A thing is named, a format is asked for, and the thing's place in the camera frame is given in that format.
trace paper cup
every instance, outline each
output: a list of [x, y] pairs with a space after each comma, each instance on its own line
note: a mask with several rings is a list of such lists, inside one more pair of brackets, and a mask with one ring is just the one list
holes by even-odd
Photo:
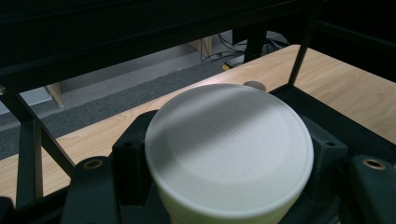
[[277, 223], [310, 176], [300, 117], [275, 96], [216, 84], [166, 103], [148, 127], [148, 168], [176, 224]]

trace gray carpet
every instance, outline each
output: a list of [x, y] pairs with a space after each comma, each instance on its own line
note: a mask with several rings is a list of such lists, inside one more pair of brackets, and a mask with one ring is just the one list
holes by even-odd
[[[59, 137], [222, 72], [231, 58], [209, 61], [42, 119]], [[18, 153], [19, 127], [0, 132], [0, 160]]]

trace wooden table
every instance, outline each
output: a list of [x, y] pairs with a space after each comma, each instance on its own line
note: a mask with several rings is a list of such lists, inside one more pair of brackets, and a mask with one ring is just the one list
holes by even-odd
[[[299, 46], [290, 46], [205, 79], [116, 116], [58, 138], [75, 163], [108, 156], [111, 147], [140, 114], [159, 109], [183, 91], [213, 83], [264, 83], [268, 91], [285, 84]], [[360, 125], [396, 144], [396, 83], [309, 49], [295, 86]], [[15, 202], [18, 155], [0, 161], [0, 195]], [[44, 194], [67, 186], [69, 177], [43, 150]]]

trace cup lid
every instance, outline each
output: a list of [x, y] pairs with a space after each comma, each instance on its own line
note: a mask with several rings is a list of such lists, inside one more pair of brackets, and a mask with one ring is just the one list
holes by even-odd
[[185, 91], [146, 135], [148, 168], [174, 203], [217, 217], [271, 212], [299, 195], [313, 164], [300, 117], [270, 93], [234, 84]]

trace black metal frame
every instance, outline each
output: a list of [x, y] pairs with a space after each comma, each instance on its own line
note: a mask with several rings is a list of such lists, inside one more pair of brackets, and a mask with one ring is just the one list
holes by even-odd
[[[123, 2], [122, 6], [129, 6], [126, 4], [127, 2], [128, 1]], [[293, 84], [297, 78], [315, 29], [326, 31], [334, 35], [344, 36], [359, 44], [370, 44], [370, 46], [385, 50], [388, 53], [394, 54], [396, 51], [396, 45], [394, 43], [389, 43], [388, 41], [383, 41], [368, 35], [362, 35], [344, 28], [338, 29], [340, 27], [324, 21], [318, 21], [320, 9], [323, 6], [322, 0], [314, 5], [310, 4], [309, 1], [298, 0], [285, 1], [279, 4], [273, 3], [272, 5], [259, 4], [258, 2], [259, 1], [251, 1], [249, 2], [250, 5], [247, 3], [248, 7], [243, 7], [240, 10], [231, 7], [230, 11], [216, 14], [214, 17], [206, 15], [206, 17], [199, 18], [198, 21], [182, 22], [181, 24], [170, 26], [168, 29], [157, 27], [156, 30], [151, 32], [146, 31], [126, 36], [102, 45], [92, 45], [87, 49], [72, 50], [70, 52], [62, 52], [53, 55], [51, 58], [42, 58], [27, 63], [6, 64], [6, 66], [2, 66], [0, 70], [0, 88], [3, 89], [0, 90], [0, 99], [21, 123], [17, 208], [24, 207], [24, 209], [26, 209], [26, 205], [30, 203], [40, 204], [40, 202], [42, 202], [39, 200], [42, 197], [41, 146], [48, 151], [51, 157], [58, 162], [68, 175], [71, 175], [75, 170], [75, 164], [59, 146], [29, 105], [20, 97], [20, 93], [23, 91], [32, 90], [70, 77], [79, 76], [95, 69], [131, 60], [138, 56], [173, 47], [202, 36], [212, 35], [242, 26], [252, 25], [254, 27], [256, 22], [262, 23], [289, 13], [309, 10], [311, 7], [314, 7], [314, 10], [305, 32], [304, 41], [299, 49], [293, 66], [289, 82], [285, 87], [279, 90], [282, 91], [293, 88]], [[165, 4], [166, 2], [158, 1], [158, 3], [158, 6], [148, 6], [158, 9], [161, 7], [161, 4]], [[139, 7], [146, 5], [132, 5], [132, 7], [133, 6], [137, 8], [134, 9], [134, 12], [138, 13], [138, 10], [142, 9]], [[36, 22], [43, 19], [47, 20], [52, 17], [53, 15], [46, 15], [43, 18], [33, 18], [33, 20]], [[0, 25], [12, 26], [15, 24], [21, 24], [21, 20], [6, 20]], [[259, 42], [254, 41], [259, 35], [262, 35], [262, 33], [252, 35], [251, 44], [260, 45]], [[59, 76], [49, 76], [48, 74], [59, 74]], [[385, 153], [383, 155], [381, 154], [381, 159], [394, 162], [396, 160], [395, 146], [387, 141], [383, 141], [380, 137], [378, 141], [383, 143], [387, 148]]]

